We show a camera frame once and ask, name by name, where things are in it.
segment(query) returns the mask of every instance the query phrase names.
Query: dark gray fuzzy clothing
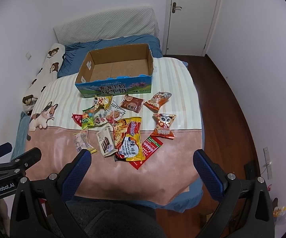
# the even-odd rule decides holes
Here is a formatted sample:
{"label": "dark gray fuzzy clothing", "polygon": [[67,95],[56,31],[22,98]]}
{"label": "dark gray fuzzy clothing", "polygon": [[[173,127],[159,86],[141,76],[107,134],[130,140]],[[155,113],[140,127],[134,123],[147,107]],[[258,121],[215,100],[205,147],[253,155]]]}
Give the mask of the dark gray fuzzy clothing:
{"label": "dark gray fuzzy clothing", "polygon": [[[70,201],[66,205],[76,222],[91,238],[166,237],[156,222],[152,208],[99,200]],[[53,216],[49,215],[47,219],[53,233],[64,237]]]}

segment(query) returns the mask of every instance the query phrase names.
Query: door handle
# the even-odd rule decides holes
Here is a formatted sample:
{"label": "door handle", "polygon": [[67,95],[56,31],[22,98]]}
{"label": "door handle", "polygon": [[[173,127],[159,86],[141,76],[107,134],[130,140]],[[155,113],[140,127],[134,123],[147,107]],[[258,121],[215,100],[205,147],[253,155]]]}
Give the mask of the door handle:
{"label": "door handle", "polygon": [[173,2],[173,9],[172,9],[172,13],[175,13],[176,8],[181,8],[181,9],[182,9],[182,7],[180,7],[180,6],[176,6],[176,2]]}

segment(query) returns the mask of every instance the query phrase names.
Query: snack bag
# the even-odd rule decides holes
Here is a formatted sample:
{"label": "snack bag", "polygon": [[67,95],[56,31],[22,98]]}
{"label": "snack bag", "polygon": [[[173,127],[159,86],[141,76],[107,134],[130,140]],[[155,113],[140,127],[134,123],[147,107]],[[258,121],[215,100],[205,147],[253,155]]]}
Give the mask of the snack bag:
{"label": "snack bag", "polygon": [[151,136],[157,136],[167,139],[174,139],[173,132],[169,129],[171,124],[176,118],[175,114],[168,113],[155,113],[153,114],[157,118],[157,125]]}
{"label": "snack bag", "polygon": [[79,133],[74,134],[74,143],[78,153],[82,149],[87,149],[91,154],[97,152],[97,150],[88,142],[88,128],[81,130]]}
{"label": "snack bag", "polygon": [[94,114],[94,125],[97,126],[101,126],[105,123],[107,123],[107,119],[103,116],[104,114],[104,109],[100,108],[97,112],[95,112]]}
{"label": "snack bag", "polygon": [[122,142],[128,130],[130,121],[131,121],[131,118],[124,118],[124,119],[115,121],[115,123],[113,124],[113,139],[114,139],[115,147],[118,150],[122,145]]}
{"label": "snack bag", "polygon": [[122,99],[120,107],[131,110],[135,113],[139,113],[143,103],[144,103],[144,99],[132,97],[126,94],[124,98]]}
{"label": "snack bag", "polygon": [[100,152],[104,157],[110,156],[118,151],[114,147],[114,142],[112,140],[109,127],[105,127],[99,131],[97,133],[97,138],[100,146]]}
{"label": "snack bag", "polygon": [[149,136],[143,143],[142,143],[142,150],[143,155],[145,156],[145,160],[143,161],[130,161],[129,163],[135,168],[139,169],[141,165],[160,147],[163,145],[156,137]]}
{"label": "snack bag", "polygon": [[94,96],[93,106],[97,110],[99,107],[103,107],[105,110],[109,107],[112,101],[112,96],[98,97]]}
{"label": "snack bag", "polygon": [[144,105],[158,111],[171,96],[172,94],[168,92],[158,92],[149,101],[146,101]]}
{"label": "snack bag", "polygon": [[113,100],[107,110],[103,113],[103,117],[113,125],[114,122],[120,120],[124,114],[125,110],[119,107]]}
{"label": "snack bag", "polygon": [[90,107],[86,110],[82,110],[82,129],[90,126],[94,126],[94,107]]}
{"label": "snack bag", "polygon": [[114,154],[115,160],[126,161],[142,161],[145,160],[145,156],[142,151],[140,126],[141,117],[131,117],[131,122],[128,126],[125,138],[119,151]]}
{"label": "snack bag", "polygon": [[73,114],[71,118],[73,118],[74,122],[77,123],[80,127],[82,126],[82,114]]}

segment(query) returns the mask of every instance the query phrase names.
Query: cardboard box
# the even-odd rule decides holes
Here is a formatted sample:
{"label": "cardboard box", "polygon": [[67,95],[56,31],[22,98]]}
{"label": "cardboard box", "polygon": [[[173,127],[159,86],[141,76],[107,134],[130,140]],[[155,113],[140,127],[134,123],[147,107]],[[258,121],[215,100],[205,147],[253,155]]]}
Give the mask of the cardboard box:
{"label": "cardboard box", "polygon": [[75,85],[85,98],[150,93],[152,75],[148,44],[107,47],[87,53]]}

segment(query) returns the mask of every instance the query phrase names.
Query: striped mat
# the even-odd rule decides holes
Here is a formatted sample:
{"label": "striped mat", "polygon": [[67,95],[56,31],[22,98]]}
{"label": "striped mat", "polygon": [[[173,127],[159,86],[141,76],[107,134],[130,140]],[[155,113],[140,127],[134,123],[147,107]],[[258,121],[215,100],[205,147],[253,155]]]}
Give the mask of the striped mat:
{"label": "striped mat", "polygon": [[[131,96],[145,100],[159,91],[172,93],[171,98],[164,104],[159,113],[172,113],[177,117],[171,126],[173,130],[201,129],[201,114],[199,109],[198,94],[193,80],[184,64],[174,58],[153,58],[154,72],[151,94],[133,94]],[[83,98],[74,85],[78,74],[59,78],[47,85],[37,100],[34,113],[40,113],[52,101],[58,104],[54,113],[54,120],[49,119],[48,126],[66,129],[81,129],[71,118],[72,114],[82,114],[82,110],[93,105],[93,98]],[[116,103],[120,104],[124,95],[114,96]],[[143,106],[139,113],[126,110],[123,118],[142,117],[141,130],[153,130],[156,122],[153,112]]]}

